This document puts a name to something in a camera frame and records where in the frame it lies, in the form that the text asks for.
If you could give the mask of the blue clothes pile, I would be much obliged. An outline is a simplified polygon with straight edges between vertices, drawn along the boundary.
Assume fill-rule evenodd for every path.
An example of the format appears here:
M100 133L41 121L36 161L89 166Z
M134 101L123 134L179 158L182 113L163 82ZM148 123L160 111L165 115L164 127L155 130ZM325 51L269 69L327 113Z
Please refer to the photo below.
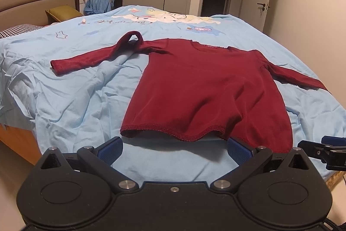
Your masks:
M113 9L115 0L87 0L84 15L95 15L109 12Z

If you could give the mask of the checkered red white pillow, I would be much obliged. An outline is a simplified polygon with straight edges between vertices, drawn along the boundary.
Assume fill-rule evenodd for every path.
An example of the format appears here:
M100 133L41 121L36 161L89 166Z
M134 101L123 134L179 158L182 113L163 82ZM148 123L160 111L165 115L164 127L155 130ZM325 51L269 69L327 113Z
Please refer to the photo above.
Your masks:
M6 37L12 37L12 36L20 35L23 33L35 31L38 29L42 29L42 28L43 28L42 26L32 25L28 23L20 24L20 25L9 27L7 29L0 31L0 38L3 39Z

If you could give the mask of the wooden bed frame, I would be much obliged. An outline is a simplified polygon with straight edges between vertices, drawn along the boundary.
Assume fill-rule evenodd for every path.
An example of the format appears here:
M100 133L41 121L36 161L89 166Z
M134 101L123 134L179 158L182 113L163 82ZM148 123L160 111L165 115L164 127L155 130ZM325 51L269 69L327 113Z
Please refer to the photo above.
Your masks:
M31 131L1 124L0 136L6 146L32 165L41 158L42 153Z

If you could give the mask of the light blue cartoon bedsheet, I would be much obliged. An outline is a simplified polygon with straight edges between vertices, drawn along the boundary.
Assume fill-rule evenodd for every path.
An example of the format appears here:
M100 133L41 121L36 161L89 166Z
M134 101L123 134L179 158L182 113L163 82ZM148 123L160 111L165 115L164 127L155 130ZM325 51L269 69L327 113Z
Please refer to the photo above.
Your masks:
M184 38L202 44L257 49L269 61L318 78L275 40L232 15L202 18L128 5L107 13L74 18L1 39L1 124L31 129L41 152L51 146L76 152L120 135L120 126L147 55L126 51L115 62L56 76L50 61L115 44L128 31L145 40ZM293 143L323 136L345 137L345 109L327 91L303 90L275 81L293 129ZM207 181L237 167L224 140L212 135L183 142L158 132L125 138L113 164L143 181Z

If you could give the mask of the dark red long-sleeve shirt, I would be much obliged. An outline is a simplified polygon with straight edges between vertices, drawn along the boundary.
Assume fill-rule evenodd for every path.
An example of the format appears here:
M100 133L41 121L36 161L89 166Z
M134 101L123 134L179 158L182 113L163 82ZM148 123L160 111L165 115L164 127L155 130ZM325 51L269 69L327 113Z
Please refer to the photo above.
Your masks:
M144 40L138 31L126 33L113 46L50 64L63 75L115 59L123 49L149 57L120 128L128 138L159 131L193 142L212 132L286 153L293 146L293 133L276 81L324 88L317 79L274 65L258 50L187 39Z

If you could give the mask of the mustard yellow pillow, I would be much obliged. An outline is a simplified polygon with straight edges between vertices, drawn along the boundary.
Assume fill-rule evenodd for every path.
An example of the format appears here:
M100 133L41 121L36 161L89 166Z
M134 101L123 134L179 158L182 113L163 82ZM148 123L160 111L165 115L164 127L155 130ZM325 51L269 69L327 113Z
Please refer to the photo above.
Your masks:
M45 11L46 14L53 22L64 22L70 19L78 18L83 16L78 10L68 6L58 6Z

